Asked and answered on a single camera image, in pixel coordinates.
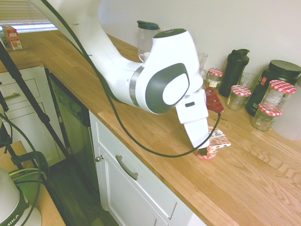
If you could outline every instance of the cup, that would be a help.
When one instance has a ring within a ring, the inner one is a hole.
[[[251,92],[253,92],[257,86],[258,81],[259,81],[259,75],[249,73],[249,72],[244,72],[240,76],[237,85],[247,87]]]
[[[149,56],[150,56],[150,52],[145,52],[143,54],[139,54],[139,59],[142,61],[142,63],[144,63]]]
[[[208,72],[208,70],[204,67],[207,58],[208,58],[207,53],[204,53],[204,52],[198,53],[199,73],[201,74],[204,81],[206,80],[206,75]]]

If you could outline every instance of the window blind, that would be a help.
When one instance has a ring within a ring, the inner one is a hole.
[[[27,0],[0,0],[0,26],[12,26],[18,32],[56,29]]]

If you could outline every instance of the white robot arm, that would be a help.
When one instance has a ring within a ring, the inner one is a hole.
[[[47,17],[105,78],[113,97],[161,114],[176,107],[193,147],[208,136],[208,110],[197,51],[185,29],[154,36],[148,59],[127,60],[98,19],[101,0],[28,0]],[[209,141],[200,148],[209,146]]]

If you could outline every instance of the jar lid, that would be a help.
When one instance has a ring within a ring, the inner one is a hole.
[[[293,94],[297,91],[296,87],[292,84],[281,81],[281,80],[272,80],[269,82],[269,86],[271,86],[274,90],[277,90],[281,93]]]
[[[250,89],[248,89],[245,86],[241,86],[241,85],[234,85],[231,87],[231,90],[233,91],[233,93],[242,96],[242,97],[248,97],[251,95],[251,91]]]
[[[279,112],[269,111],[269,110],[265,109],[261,104],[258,104],[258,107],[262,112],[266,113],[267,115],[270,115],[270,116],[280,116],[280,115],[282,115],[282,110],[280,110]]]
[[[301,67],[283,60],[271,60],[269,69],[282,75],[296,77],[301,73]]]
[[[146,30],[159,30],[160,29],[159,25],[155,24],[155,23],[145,22],[142,20],[138,20],[137,23],[138,23],[138,27],[146,29]]]
[[[214,76],[217,76],[217,77],[222,77],[224,75],[224,72],[221,70],[221,69],[218,69],[218,68],[210,68],[209,70],[209,73],[214,75]]]

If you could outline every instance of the cabinet knob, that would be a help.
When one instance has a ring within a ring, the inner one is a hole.
[[[96,162],[100,162],[101,159],[103,159],[103,156],[102,156],[102,155],[99,156],[99,157],[96,157],[96,158],[95,158],[95,161],[96,161]]]

